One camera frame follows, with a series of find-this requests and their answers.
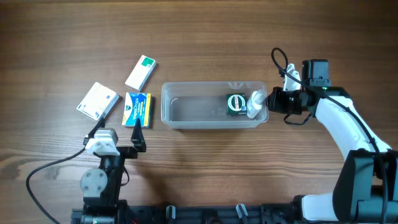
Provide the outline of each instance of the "wood grain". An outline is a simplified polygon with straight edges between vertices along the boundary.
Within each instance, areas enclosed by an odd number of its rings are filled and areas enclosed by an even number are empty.
[[[1,223],[50,223],[25,189],[29,172],[82,147],[95,122],[75,108],[94,82],[123,96],[139,57],[159,67],[144,91],[156,97],[147,153],[127,161],[121,198],[131,205],[254,205],[331,191],[343,158],[315,119],[288,126],[271,113],[249,130],[172,130],[160,120],[165,82],[282,82],[270,52],[327,58],[334,86],[351,94],[373,131],[398,146],[398,5],[394,1],[44,1],[0,5]],[[108,119],[118,145],[121,102]],[[83,154],[37,173],[32,190],[62,223],[82,206]]]

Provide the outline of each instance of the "transparent plastic bin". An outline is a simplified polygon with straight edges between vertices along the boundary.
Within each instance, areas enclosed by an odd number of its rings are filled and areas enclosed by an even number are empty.
[[[267,99],[253,119],[227,114],[226,95],[265,90],[263,82],[169,82],[162,87],[162,121],[173,129],[255,128],[268,120]]]

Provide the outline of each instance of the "black wire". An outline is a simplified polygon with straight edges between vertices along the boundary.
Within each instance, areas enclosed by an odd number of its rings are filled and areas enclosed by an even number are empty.
[[[68,161],[68,160],[70,160],[70,159],[73,159],[73,158],[75,158],[76,156],[79,156],[79,155],[80,155],[82,152],[84,152],[84,151],[85,151],[85,147],[84,147],[82,150],[78,151],[76,154],[74,154],[74,155],[72,155],[72,156],[70,156],[70,157],[68,157],[68,158],[60,159],[60,160],[58,160],[58,161],[54,161],[54,162],[50,162],[49,164],[42,165],[42,166],[40,166],[40,167],[34,169],[34,170],[27,176],[27,178],[26,178],[26,189],[27,189],[29,195],[32,197],[33,201],[36,203],[36,205],[38,206],[38,208],[44,213],[44,215],[46,215],[49,219],[51,219],[51,221],[53,221],[53,222],[56,223],[56,224],[59,224],[60,222],[56,221],[56,219],[54,219],[54,217],[52,217],[52,216],[44,209],[44,207],[39,203],[39,201],[36,199],[35,195],[33,194],[32,190],[30,189],[30,183],[29,183],[30,178],[31,178],[31,177],[33,176],[33,174],[35,174],[37,171],[40,171],[40,170],[42,170],[42,169],[44,169],[44,168],[46,168],[46,167],[49,167],[49,166],[52,166],[52,165],[55,165],[55,164],[58,164],[58,163],[61,163],[61,162]]]
[[[129,172],[127,171],[126,167],[123,167],[123,171],[127,174],[127,182],[124,184],[121,184],[121,187],[126,186],[130,181],[130,175],[129,175]]]
[[[296,78],[294,78],[293,76],[291,76],[289,73],[287,73],[276,61],[275,59],[275,51],[279,51],[280,53],[282,53],[282,55],[284,57],[286,57],[286,54],[283,52],[283,50],[281,50],[280,48],[276,47],[274,49],[272,49],[271,52],[271,59],[274,62],[275,66],[279,69],[280,72],[282,72],[283,74],[287,75],[289,78],[291,78],[293,81],[301,84],[301,86],[303,86],[304,88],[314,91],[311,87],[309,87],[307,84],[297,80]],[[381,220],[380,223],[384,224],[386,222],[386,217],[387,217],[387,204],[388,204],[388,186],[387,186],[387,174],[386,174],[386,170],[383,166],[383,161],[381,158],[381,154],[380,154],[380,150],[376,144],[376,141],[374,139],[374,137],[371,136],[371,134],[369,133],[368,129],[365,127],[364,123],[360,120],[360,118],[354,114],[349,107],[342,105],[340,102],[334,100],[332,97],[328,96],[325,91],[320,92],[321,93],[321,97],[324,97],[330,101],[332,101],[333,103],[337,104],[339,107],[343,108],[346,112],[348,112],[355,120],[356,122],[360,125],[360,127],[363,129],[363,131],[365,132],[365,135],[368,137],[369,139],[369,143],[372,144],[374,151],[376,152],[376,157],[378,160],[378,164],[379,164],[379,168],[382,174],[382,186],[383,186],[383,206],[382,206],[382,210],[381,210]]]
[[[286,121],[286,119],[288,118],[288,117],[290,117],[290,115],[292,115],[292,114],[287,114],[285,117],[284,117],[284,121],[285,121],[285,123],[286,124],[290,124],[290,125],[304,125],[304,124],[306,124],[309,120],[310,120],[310,118],[312,117],[312,114],[310,113],[305,119],[304,119],[304,121],[302,122],[302,123],[292,123],[292,122],[289,122],[289,121]]]

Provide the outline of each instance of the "small white bottle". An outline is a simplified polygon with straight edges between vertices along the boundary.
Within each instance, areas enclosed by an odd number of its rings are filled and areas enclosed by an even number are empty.
[[[262,102],[266,99],[265,90],[254,91],[248,100],[248,117],[254,118],[262,108]]]

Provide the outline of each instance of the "small box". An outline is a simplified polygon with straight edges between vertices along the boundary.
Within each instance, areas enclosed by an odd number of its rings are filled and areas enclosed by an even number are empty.
[[[97,121],[106,117],[118,99],[116,92],[96,82],[76,109]]]
[[[129,75],[129,78],[127,78],[125,84],[135,88],[138,91],[141,91],[155,66],[156,61],[154,59],[146,57],[145,55],[141,56],[137,62],[137,65]]]
[[[137,118],[141,121],[141,127],[149,128],[152,97],[150,93],[126,93],[126,104],[122,125],[134,127]]]
[[[247,114],[247,99],[244,93],[235,93],[226,95],[226,105],[228,115]]]

